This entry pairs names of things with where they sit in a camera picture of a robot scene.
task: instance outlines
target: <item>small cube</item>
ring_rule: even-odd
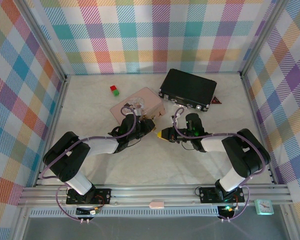
[[[114,96],[118,96],[119,95],[119,91],[118,91],[118,89],[116,88],[115,85],[111,86],[110,89],[111,89],[111,92],[112,92],[112,94]]]

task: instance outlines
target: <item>aluminum rail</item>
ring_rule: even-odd
[[[165,207],[227,205],[226,203],[200,203],[200,198],[195,194],[195,188],[199,186],[214,187],[214,185],[206,184],[140,184],[96,185],[96,188],[112,189],[110,204],[105,207],[148,207],[153,201],[164,202]],[[288,186],[285,184],[249,184],[248,186],[250,188],[249,205],[254,205],[256,199],[269,199],[274,205],[292,204]],[[58,185],[44,185],[25,188],[18,207],[57,207],[55,194],[58,187]],[[248,194],[245,187],[243,193],[245,196]],[[58,200],[64,207],[66,207],[66,198],[65,187],[58,194]],[[88,207],[90,205],[78,204],[76,206]]]

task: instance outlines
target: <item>cable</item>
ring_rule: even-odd
[[[120,138],[124,138],[126,136],[128,136],[134,129],[135,129],[135,126],[136,126],[136,122],[137,122],[137,115],[135,114],[134,110],[128,106],[124,106],[121,108],[120,112],[122,115],[125,116],[125,114],[122,112],[123,109],[129,109],[133,116],[134,116],[134,121],[133,121],[133,125],[132,125],[132,128],[125,134],[123,135],[120,135],[120,136],[91,136],[91,137],[86,137],[84,139],[81,139],[79,141],[76,141],[74,144],[72,144],[68,149],[66,149],[62,154],[60,154],[55,160],[53,160],[52,162],[50,162],[43,170],[42,170],[42,173],[40,174],[40,178],[41,179],[57,179],[58,177],[57,176],[44,176],[46,171],[51,168],[51,166],[53,164],[55,164],[56,162],[58,162],[64,155],[66,155],[68,152],[70,152],[75,146],[77,146],[78,144],[80,143],[83,143],[83,142],[86,142],[88,140],[91,140],[91,139],[120,139]]]
[[[125,134],[121,135],[121,136],[111,136],[111,137],[105,137],[105,136],[92,136],[92,137],[86,137],[84,139],[81,139],[79,141],[76,141],[74,144],[72,144],[68,149],[66,149],[62,154],[60,154],[56,159],[54,159],[52,162],[50,162],[42,171],[41,175],[40,175],[40,178],[41,179],[57,179],[58,177],[57,176],[44,176],[46,171],[53,165],[55,164],[57,161],[59,161],[64,155],[66,155],[69,151],[71,151],[75,146],[77,146],[78,144],[80,143],[83,143],[85,141],[88,141],[90,139],[120,139],[120,138],[124,138],[126,136],[128,136],[134,129],[135,129],[135,126],[136,126],[136,123],[137,123],[137,115],[135,114],[134,110],[130,107],[127,107],[127,106],[124,106],[121,108],[120,112],[122,115],[125,116],[125,114],[122,112],[123,109],[129,109],[132,114],[133,114],[133,117],[134,117],[134,121],[133,121],[133,125],[132,125],[132,128]],[[60,210],[65,214],[67,215],[69,218],[71,218],[72,220],[75,220],[75,221],[78,221],[80,222],[81,224],[83,223],[83,218],[81,220],[79,220],[78,218],[75,218],[74,216],[71,216],[69,215],[60,205],[59,201],[58,201],[58,193],[60,191],[60,189],[63,187],[63,186],[66,186],[66,187],[69,187],[68,184],[64,184],[64,185],[61,185],[59,186],[59,188],[57,189],[57,191],[55,192],[55,201],[56,201],[56,204],[58,205],[58,207],[60,208]],[[100,195],[97,195],[99,197],[102,198],[103,200],[103,205],[101,206],[101,208],[105,205],[105,200],[102,196]]]
[[[234,198],[235,198],[235,201],[236,201],[236,205],[235,205],[235,207],[236,208],[238,208],[239,207],[239,204],[238,204],[238,201],[239,201],[239,199],[238,199],[238,196],[237,195],[233,195],[234,196]]]
[[[197,186],[197,187],[195,188],[195,190],[194,190],[194,194],[197,195],[197,197],[200,197],[200,195],[197,194],[197,189],[198,189],[198,188],[201,188],[201,187],[200,187],[200,186]]]
[[[105,199],[104,199],[103,196],[100,196],[100,195],[94,196],[94,198],[97,198],[97,197],[102,199],[102,206],[99,207],[99,209],[101,209],[101,208],[106,204],[106,203],[105,203]]]
[[[260,171],[258,172],[255,172],[253,174],[251,174],[249,177],[247,177],[245,180],[243,180],[243,182],[240,183],[240,186],[243,186],[243,184],[245,184],[249,179],[252,179],[253,176],[256,176],[256,175],[260,175],[262,174],[265,169],[266,169],[266,163],[265,163],[265,160],[264,160],[264,157],[262,156],[261,152],[256,148],[255,145],[253,145],[252,142],[250,142],[248,139],[246,139],[244,136],[241,136],[237,133],[213,133],[213,134],[210,134],[210,135],[204,135],[204,136],[186,136],[186,135],[183,135],[179,129],[177,128],[177,123],[176,123],[176,119],[177,117],[181,116],[183,113],[184,113],[185,109],[183,107],[179,107],[175,113],[174,113],[174,118],[172,119],[173,120],[173,126],[176,130],[176,132],[183,138],[186,138],[186,139],[206,139],[206,138],[210,138],[210,137],[216,137],[216,136],[235,136],[235,137],[238,137],[240,138],[241,140],[245,141],[250,147],[252,147],[252,149],[256,152],[256,154],[258,155],[258,157],[260,158],[261,162],[262,162],[262,168]]]
[[[243,209],[241,210],[241,212],[238,215],[235,215],[235,216],[233,216],[229,219],[224,217],[224,216],[219,215],[222,219],[229,220],[229,221],[232,220],[232,219],[236,219],[237,217],[239,217],[246,210],[246,208],[248,206],[248,203],[249,203],[249,200],[250,200],[250,188],[247,185],[242,185],[242,187],[246,187],[247,190],[248,190],[248,198],[245,201],[245,205],[244,205]]]
[[[130,147],[136,145],[137,143],[140,143],[140,141],[141,141],[141,138],[139,139],[139,141],[135,142],[134,144],[132,144],[132,145],[130,145],[130,146],[127,146],[127,148],[130,148]]]
[[[74,217],[74,216],[71,216],[70,214],[68,214],[63,208],[62,206],[60,205],[59,201],[58,201],[58,193],[60,191],[60,189],[64,186],[67,186],[67,185],[61,185],[58,187],[58,189],[56,190],[55,192],[55,201],[56,201],[56,204],[58,205],[58,207],[60,208],[60,210],[65,214],[67,215],[69,218],[75,220],[75,221],[78,221],[78,222],[81,222],[81,220],[79,220],[78,218]]]
[[[183,142],[183,141],[181,142],[181,146],[182,146],[185,150],[188,150],[188,151],[195,150],[194,148],[192,148],[192,149],[185,148],[184,142]]]

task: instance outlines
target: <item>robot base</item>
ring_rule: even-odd
[[[66,204],[78,205],[108,205],[111,199],[110,188],[94,188],[92,187],[85,195],[80,195],[74,189],[69,189],[67,192]]]
[[[245,202],[245,196],[243,190],[242,188],[239,187],[229,197],[223,200],[220,200],[220,198],[218,197],[215,187],[200,187],[199,196],[200,196],[200,202],[202,204],[217,204],[217,203],[234,204],[236,202],[238,203]]]

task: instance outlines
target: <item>green object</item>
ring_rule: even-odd
[[[272,202],[269,199],[256,199],[254,200],[255,210],[258,215],[272,215],[274,209]]]
[[[114,90],[112,93],[113,93],[114,96],[118,96],[120,94],[118,89]]]

